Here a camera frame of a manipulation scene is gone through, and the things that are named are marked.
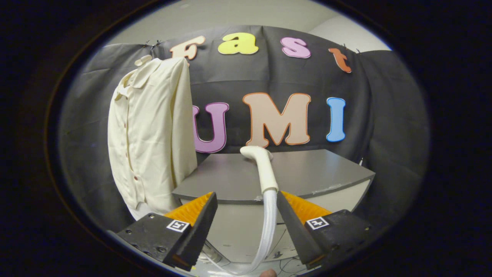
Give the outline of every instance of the shirt collar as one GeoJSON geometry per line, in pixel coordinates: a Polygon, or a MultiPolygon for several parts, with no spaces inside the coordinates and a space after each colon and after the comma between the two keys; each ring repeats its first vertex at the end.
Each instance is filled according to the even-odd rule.
{"type": "Polygon", "coordinates": [[[128,97],[128,88],[142,88],[149,79],[150,75],[160,66],[161,62],[162,61],[160,59],[153,59],[144,63],[139,68],[130,71],[120,80],[118,84],[118,94],[128,97]]]}

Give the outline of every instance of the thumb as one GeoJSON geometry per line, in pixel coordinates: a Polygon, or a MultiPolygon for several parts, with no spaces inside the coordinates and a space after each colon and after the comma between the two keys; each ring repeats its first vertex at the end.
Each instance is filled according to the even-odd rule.
{"type": "Polygon", "coordinates": [[[277,277],[277,273],[273,269],[269,269],[267,271],[262,272],[260,277],[277,277]]]}

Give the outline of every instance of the white cable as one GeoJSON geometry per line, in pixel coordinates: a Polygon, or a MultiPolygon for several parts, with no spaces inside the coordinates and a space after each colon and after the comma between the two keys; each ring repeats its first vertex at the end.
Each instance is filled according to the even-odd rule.
{"type": "Polygon", "coordinates": [[[268,189],[263,194],[263,205],[264,205],[264,218],[263,218],[263,231],[261,233],[261,241],[256,256],[253,262],[246,269],[240,269],[237,265],[230,265],[230,270],[224,269],[216,262],[214,262],[207,254],[205,256],[207,259],[216,267],[236,276],[246,275],[254,271],[261,262],[268,256],[268,252],[272,246],[275,225],[277,224],[277,192],[274,189],[268,189]]]}
{"type": "Polygon", "coordinates": [[[246,275],[261,264],[266,259],[274,238],[275,226],[277,224],[277,191],[278,185],[275,180],[275,176],[272,170],[272,164],[270,160],[273,158],[272,154],[266,149],[259,146],[245,146],[241,148],[241,154],[245,157],[254,159],[258,165],[258,174],[260,176],[261,191],[263,193],[263,230],[261,232],[260,246],[256,252],[256,256],[253,259],[250,266],[246,269],[240,269],[236,265],[231,265],[231,269],[227,270],[214,262],[207,254],[207,259],[216,267],[226,271],[232,275],[241,276],[246,275]]]}

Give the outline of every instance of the beige letter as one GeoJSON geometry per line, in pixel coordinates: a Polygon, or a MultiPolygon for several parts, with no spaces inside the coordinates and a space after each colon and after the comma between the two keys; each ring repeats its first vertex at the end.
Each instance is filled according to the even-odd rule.
{"type": "Polygon", "coordinates": [[[194,39],[190,39],[171,48],[173,58],[188,57],[189,60],[193,60],[196,56],[197,44],[203,44],[205,42],[204,36],[197,36],[194,39]]]}
{"type": "Polygon", "coordinates": [[[308,143],[308,104],[311,97],[304,93],[294,93],[289,97],[282,114],[278,111],[270,95],[262,92],[246,94],[243,102],[249,106],[251,114],[251,139],[246,145],[267,147],[264,128],[267,128],[275,145],[279,145],[289,128],[285,139],[288,145],[308,143]]]}

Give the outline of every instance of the blue letter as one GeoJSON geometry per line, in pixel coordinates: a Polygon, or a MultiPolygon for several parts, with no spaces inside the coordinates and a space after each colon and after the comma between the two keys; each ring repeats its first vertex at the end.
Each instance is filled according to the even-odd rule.
{"type": "Polygon", "coordinates": [[[345,138],[345,133],[343,132],[343,107],[345,107],[345,100],[330,97],[326,100],[326,103],[331,108],[331,127],[326,140],[330,142],[343,140],[345,138]]]}

